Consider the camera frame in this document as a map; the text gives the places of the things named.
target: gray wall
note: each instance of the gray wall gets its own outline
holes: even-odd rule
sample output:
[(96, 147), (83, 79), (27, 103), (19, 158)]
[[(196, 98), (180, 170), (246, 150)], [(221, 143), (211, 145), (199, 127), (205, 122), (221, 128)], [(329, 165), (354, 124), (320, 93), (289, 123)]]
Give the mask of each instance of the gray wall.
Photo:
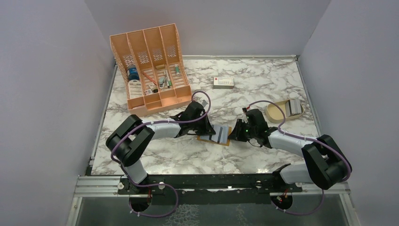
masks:
[(300, 54), (330, 0), (85, 0), (104, 37), (176, 23), (185, 55)]
[(353, 166), (361, 224), (399, 221), (399, 1), (332, 0), (300, 66), (321, 121)]
[(112, 54), (83, 0), (1, 1), (0, 30), (0, 225), (64, 225)]

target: marble tabletop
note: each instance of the marble tabletop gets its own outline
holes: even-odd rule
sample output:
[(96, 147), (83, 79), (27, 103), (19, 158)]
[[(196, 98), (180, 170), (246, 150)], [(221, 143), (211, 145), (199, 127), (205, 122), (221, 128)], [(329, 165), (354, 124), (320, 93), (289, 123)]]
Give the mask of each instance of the marble tabletop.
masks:
[[(287, 121), (286, 131), (318, 136), (303, 84), (292, 59), (201, 59), (184, 60), (184, 68), (192, 92), (203, 90), (209, 94), (212, 107), (208, 115), (212, 124), (234, 127), (242, 117), (242, 107), (256, 100), (280, 101), (299, 98), (305, 108), (303, 115)], [(234, 77), (233, 89), (213, 89), (213, 77)], [(123, 174), (110, 158), (105, 146), (108, 136), (129, 116), (125, 84), (120, 71), (115, 76), (112, 93), (93, 164), (92, 175)], [(204, 95), (196, 100), (202, 103)], [(265, 103), (252, 108), (263, 113)], [(185, 107), (146, 116), (160, 120), (183, 111)], [(277, 124), (268, 122), (269, 126)], [(198, 141), (196, 136), (153, 140), (141, 157), (149, 174), (222, 174), (268, 173), (286, 163), (302, 163), (303, 158), (278, 149), (253, 147), (249, 143), (231, 141), (222, 146)]]

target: yellow tray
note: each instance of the yellow tray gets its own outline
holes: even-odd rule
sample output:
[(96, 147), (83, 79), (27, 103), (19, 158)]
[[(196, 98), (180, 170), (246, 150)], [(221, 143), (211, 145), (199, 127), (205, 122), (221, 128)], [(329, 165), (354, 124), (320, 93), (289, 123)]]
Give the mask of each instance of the yellow tray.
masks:
[[(290, 99), (276, 102), (277, 106), (279, 106), (284, 111), (284, 113), (286, 112), (286, 102), (289, 100)], [(290, 116), (290, 117), (286, 116), (286, 120), (288, 121), (288, 120), (297, 119), (297, 118), (301, 117), (301, 115), (305, 111), (302, 106), (302, 103), (301, 103), (301, 109), (302, 109), (302, 112), (300, 114)], [(281, 111), (276, 106), (274, 106), (272, 104), (269, 104), (266, 107), (266, 117), (270, 122), (273, 122), (273, 123), (280, 123), (283, 121), (283, 115), (281, 114)]]

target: small white box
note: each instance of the small white box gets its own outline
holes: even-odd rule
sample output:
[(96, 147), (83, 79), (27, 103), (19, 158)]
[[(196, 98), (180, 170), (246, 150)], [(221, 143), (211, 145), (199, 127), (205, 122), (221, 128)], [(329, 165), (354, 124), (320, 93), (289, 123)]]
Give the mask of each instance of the small white box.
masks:
[(234, 78), (213, 78), (214, 89), (232, 89), (234, 88)]

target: basket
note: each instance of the basket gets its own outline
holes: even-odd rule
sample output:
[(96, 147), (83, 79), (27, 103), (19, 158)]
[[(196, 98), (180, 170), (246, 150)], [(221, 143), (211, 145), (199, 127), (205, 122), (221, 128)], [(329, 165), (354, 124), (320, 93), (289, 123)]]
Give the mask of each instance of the basket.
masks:
[[(179, 34), (175, 24), (154, 27), (110, 36), (111, 48), (125, 81), (128, 110), (131, 114), (145, 116), (191, 102), (191, 88), (184, 71)], [(127, 69), (135, 65), (141, 82), (141, 93), (130, 96)], [(168, 77), (171, 85), (161, 87), (160, 78)], [(145, 95), (150, 89), (150, 79), (156, 81), (157, 93)]]

